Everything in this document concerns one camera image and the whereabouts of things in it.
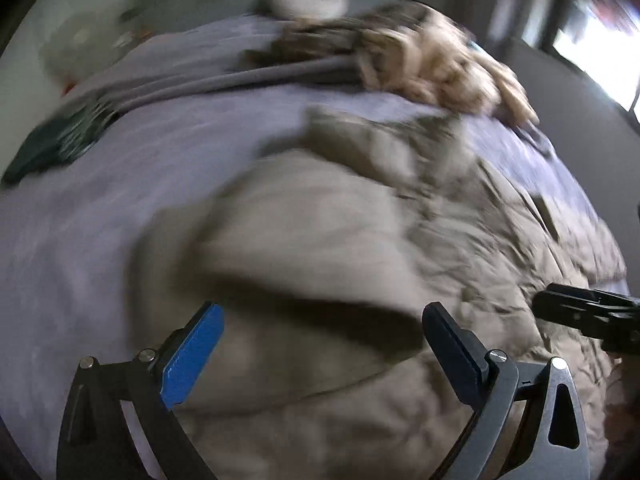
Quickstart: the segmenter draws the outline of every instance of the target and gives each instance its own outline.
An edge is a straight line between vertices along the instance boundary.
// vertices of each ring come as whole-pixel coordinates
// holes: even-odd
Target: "dark green cloth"
[[[29,134],[2,175],[2,183],[14,186],[29,173],[72,163],[92,147],[117,118],[113,107],[100,100],[58,112]]]

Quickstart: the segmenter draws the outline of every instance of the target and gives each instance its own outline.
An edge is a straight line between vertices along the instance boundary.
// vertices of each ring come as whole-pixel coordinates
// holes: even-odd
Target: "bright window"
[[[584,70],[625,110],[640,82],[640,26],[620,0],[573,0],[554,48]],[[636,117],[640,107],[634,107]]]

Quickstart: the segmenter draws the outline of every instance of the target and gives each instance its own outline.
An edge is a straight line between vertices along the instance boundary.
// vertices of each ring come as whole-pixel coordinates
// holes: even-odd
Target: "gray cloth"
[[[153,38],[73,92],[122,96],[130,109],[100,142],[64,170],[0,191],[0,341],[12,356],[0,360],[0,415],[45,479],[54,477],[78,360],[90,354],[116,362],[138,350],[127,277],[133,248],[158,210],[202,198],[256,156],[295,144],[309,104],[379,121],[438,113],[383,92],[303,84],[133,105],[157,88],[170,91],[172,82],[235,70],[239,50],[268,44],[277,30],[277,23],[243,16]],[[225,47],[227,40],[235,50]],[[498,121],[468,117],[465,124],[474,150],[510,179],[594,215],[560,160],[546,160]],[[421,372],[413,377],[428,380]],[[357,402],[354,393],[346,408]]]

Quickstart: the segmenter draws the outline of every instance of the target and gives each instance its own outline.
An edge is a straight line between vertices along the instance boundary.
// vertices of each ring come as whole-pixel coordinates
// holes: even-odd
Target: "screw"
[[[507,360],[507,354],[502,350],[491,350],[489,352],[489,359],[494,363],[503,363]]]
[[[557,368],[558,370],[565,370],[568,367],[568,364],[566,363],[566,361],[561,357],[553,357],[551,359],[551,364],[554,368]]]
[[[150,363],[156,358],[156,351],[151,348],[145,348],[142,352],[138,354],[138,359],[140,359],[143,363]]]
[[[89,356],[89,357],[83,357],[82,359],[80,359],[80,367],[82,368],[82,370],[88,370],[93,365],[94,365],[93,357]]]

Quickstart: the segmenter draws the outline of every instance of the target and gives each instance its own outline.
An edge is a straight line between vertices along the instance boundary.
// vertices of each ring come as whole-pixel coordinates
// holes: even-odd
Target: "fluffy blanket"
[[[422,307],[441,301],[488,348],[568,361],[597,474],[610,361],[529,302],[550,282],[623,277],[606,225],[473,155],[456,115],[375,123],[313,108],[303,145],[159,214],[138,251],[141,345],[205,298],[225,306],[179,413],[212,470],[427,478],[470,415],[421,340]]]
[[[275,64],[353,52],[367,89],[469,114],[492,115],[504,104],[511,125],[538,123],[516,75],[473,46],[449,18],[418,2],[391,4],[360,18],[299,20],[268,52],[250,55]]]

